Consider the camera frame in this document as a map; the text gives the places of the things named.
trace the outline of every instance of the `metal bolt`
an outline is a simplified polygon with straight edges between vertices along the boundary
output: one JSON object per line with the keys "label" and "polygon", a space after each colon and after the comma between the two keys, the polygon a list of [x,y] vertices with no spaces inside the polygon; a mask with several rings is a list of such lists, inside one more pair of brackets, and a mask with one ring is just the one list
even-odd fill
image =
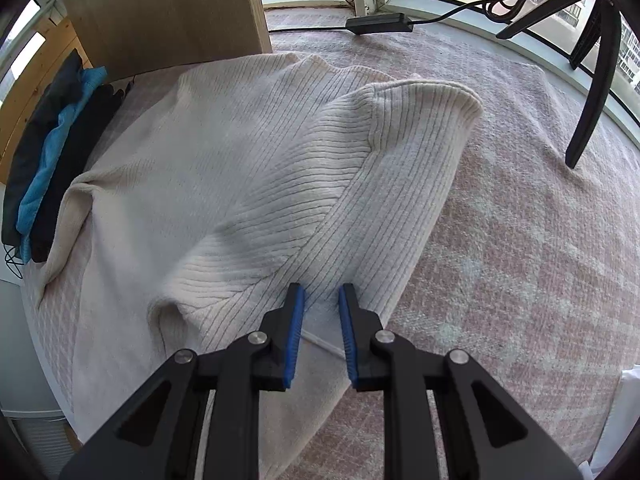
{"label": "metal bolt", "polygon": [[249,343],[252,345],[261,345],[267,341],[268,336],[264,332],[251,332],[249,334]]}
{"label": "metal bolt", "polygon": [[376,339],[381,343],[392,343],[396,338],[396,334],[391,330],[378,330],[376,332]]}
{"label": "metal bolt", "polygon": [[464,350],[456,348],[449,352],[449,359],[451,359],[457,365],[466,365],[469,362],[469,354]]}
{"label": "metal bolt", "polygon": [[183,348],[182,350],[178,350],[174,356],[175,362],[177,362],[179,365],[185,365],[187,363],[190,363],[192,359],[193,359],[193,352],[191,350],[187,350],[186,348]]}

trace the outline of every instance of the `wooden board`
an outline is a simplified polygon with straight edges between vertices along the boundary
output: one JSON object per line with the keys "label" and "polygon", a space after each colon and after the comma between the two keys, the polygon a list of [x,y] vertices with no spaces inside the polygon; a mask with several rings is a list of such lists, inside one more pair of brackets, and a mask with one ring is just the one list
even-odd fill
{"label": "wooden board", "polygon": [[63,0],[94,66],[115,80],[271,51],[261,0]]}
{"label": "wooden board", "polygon": [[45,42],[9,90],[0,107],[0,182],[6,183],[11,159],[24,125],[35,110],[44,89],[53,80],[66,56],[74,49],[90,66],[84,49],[68,19],[47,31]]}

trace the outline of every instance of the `triangular cutout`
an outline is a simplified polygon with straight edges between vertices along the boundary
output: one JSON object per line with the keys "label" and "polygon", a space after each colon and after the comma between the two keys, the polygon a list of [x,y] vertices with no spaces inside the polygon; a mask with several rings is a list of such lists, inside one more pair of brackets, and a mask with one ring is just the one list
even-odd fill
{"label": "triangular cutout", "polygon": [[170,390],[171,383],[162,382],[120,426],[116,436],[139,446],[150,446],[156,435]]}
{"label": "triangular cutout", "polygon": [[512,413],[502,405],[500,400],[480,381],[474,381],[471,388],[476,396],[482,421],[493,447],[502,447],[527,436],[527,429]]}

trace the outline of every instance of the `tripod leg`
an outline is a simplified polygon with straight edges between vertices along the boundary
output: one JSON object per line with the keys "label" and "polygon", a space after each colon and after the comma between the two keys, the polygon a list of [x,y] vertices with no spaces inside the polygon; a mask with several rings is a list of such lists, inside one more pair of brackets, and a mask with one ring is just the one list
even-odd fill
{"label": "tripod leg", "polygon": [[564,156],[565,163],[572,169],[578,163],[596,124],[598,124],[598,119],[609,95],[620,51],[620,39],[622,36],[620,11],[607,0],[602,1],[600,8],[602,38],[600,40],[596,70],[593,74],[587,101],[584,104],[584,110],[582,110],[578,126]]}
{"label": "tripod leg", "polygon": [[499,40],[508,40],[526,28],[582,0],[547,0],[531,9],[527,14],[508,25],[495,35]]}
{"label": "tripod leg", "polygon": [[580,66],[580,63],[583,62],[584,58],[593,48],[593,45],[595,45],[596,41],[600,38],[602,5],[602,0],[596,0],[593,4],[593,10],[589,15],[587,23],[584,25],[584,30],[582,31],[580,38],[578,38],[578,41],[575,43],[574,50],[569,56],[569,63],[571,64],[571,68],[574,70]]}

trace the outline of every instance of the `blue fabric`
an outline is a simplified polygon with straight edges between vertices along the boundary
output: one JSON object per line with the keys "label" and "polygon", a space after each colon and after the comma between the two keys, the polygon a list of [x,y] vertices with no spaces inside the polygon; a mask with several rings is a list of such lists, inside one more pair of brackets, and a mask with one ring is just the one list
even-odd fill
{"label": "blue fabric", "polygon": [[65,145],[66,137],[69,134],[69,128],[84,108],[91,94],[104,82],[106,77],[107,71],[104,67],[82,70],[80,74],[82,97],[77,103],[71,103],[62,109],[58,115],[58,126],[51,130],[44,140],[38,171],[18,208],[16,229],[22,235],[20,255],[24,262],[31,260],[31,227],[33,227],[38,208],[40,208],[40,203],[49,187],[51,176],[56,169],[62,147]]}

